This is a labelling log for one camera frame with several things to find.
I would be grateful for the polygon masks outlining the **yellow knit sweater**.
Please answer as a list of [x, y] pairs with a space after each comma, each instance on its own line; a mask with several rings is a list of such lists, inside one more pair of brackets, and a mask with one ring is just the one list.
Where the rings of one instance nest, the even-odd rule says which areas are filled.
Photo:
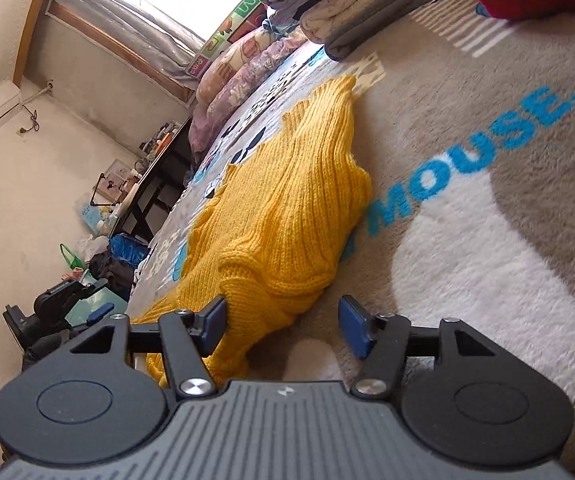
[[222, 295], [228, 327], [204, 361], [219, 386], [244, 376], [249, 349], [330, 286], [371, 202], [371, 177], [353, 157], [355, 83], [325, 81], [283, 115], [277, 134], [228, 167], [188, 234], [179, 283], [138, 318], [199, 311]]

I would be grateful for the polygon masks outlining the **blue plastic bag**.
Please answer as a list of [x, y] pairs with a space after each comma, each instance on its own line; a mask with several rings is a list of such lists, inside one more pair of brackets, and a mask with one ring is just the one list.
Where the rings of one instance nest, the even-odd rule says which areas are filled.
[[120, 233], [109, 239], [109, 250], [115, 259], [129, 264], [133, 270], [147, 257], [148, 246], [127, 234]]

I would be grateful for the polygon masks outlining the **black side desk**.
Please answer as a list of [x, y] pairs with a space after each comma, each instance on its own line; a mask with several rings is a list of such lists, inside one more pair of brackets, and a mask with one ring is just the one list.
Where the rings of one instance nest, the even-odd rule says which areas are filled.
[[185, 175], [192, 169], [188, 143], [191, 120], [169, 122], [169, 143], [155, 157], [142, 178], [121, 203], [110, 236], [127, 234], [150, 243], [185, 190]]

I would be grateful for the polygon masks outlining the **Mickey Mouse bed blanket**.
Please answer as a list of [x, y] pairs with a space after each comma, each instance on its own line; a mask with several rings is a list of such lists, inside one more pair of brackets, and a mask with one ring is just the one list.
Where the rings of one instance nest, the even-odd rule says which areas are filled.
[[[353, 154], [373, 200], [333, 285], [249, 352], [260, 378], [350, 379], [344, 295], [418, 326], [461, 318], [575, 408], [575, 14], [511, 23], [439, 0], [332, 61], [307, 42], [225, 124], [155, 235], [128, 311], [180, 281], [192, 221], [226, 168], [327, 79], [357, 78]], [[575, 428], [563, 455], [575, 471]]]

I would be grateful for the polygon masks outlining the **purple floral long pillow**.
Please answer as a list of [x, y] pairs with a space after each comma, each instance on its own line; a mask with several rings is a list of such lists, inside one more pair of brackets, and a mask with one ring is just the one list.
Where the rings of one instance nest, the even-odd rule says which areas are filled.
[[246, 63], [207, 106], [197, 104], [188, 133], [193, 165], [198, 166], [234, 112], [298, 49], [307, 37], [299, 27], [274, 41]]

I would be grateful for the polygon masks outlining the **floral beige pillow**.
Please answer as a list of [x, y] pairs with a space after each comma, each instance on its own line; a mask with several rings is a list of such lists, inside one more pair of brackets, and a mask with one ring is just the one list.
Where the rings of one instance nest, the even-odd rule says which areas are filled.
[[271, 29], [258, 27], [231, 44], [202, 75], [196, 90], [197, 102], [207, 106], [214, 101], [232, 77], [246, 63], [273, 44], [276, 37], [278, 35]]

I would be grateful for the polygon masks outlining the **grey window curtain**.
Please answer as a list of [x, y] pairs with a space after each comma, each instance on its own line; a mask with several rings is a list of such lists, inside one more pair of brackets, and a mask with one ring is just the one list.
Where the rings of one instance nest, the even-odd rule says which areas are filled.
[[158, 74], [194, 90], [188, 73], [202, 38], [150, 0], [53, 0], [104, 32]]

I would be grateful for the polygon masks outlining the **alphabet foam mat headboard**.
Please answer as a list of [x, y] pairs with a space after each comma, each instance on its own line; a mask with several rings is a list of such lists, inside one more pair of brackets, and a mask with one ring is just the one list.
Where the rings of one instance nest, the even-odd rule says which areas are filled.
[[185, 73], [199, 80], [209, 65], [248, 32], [256, 29], [266, 18], [266, 5], [261, 0], [240, 0], [223, 22], [205, 41], [188, 64]]

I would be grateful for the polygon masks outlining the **dark grey folded garment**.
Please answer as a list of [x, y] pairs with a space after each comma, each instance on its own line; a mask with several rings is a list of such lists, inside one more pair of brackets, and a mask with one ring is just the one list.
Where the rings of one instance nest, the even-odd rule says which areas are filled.
[[360, 44], [368, 40], [392, 22], [417, 10], [432, 0], [375, 0], [360, 11], [355, 18], [342, 25], [324, 41], [329, 58], [345, 60]]

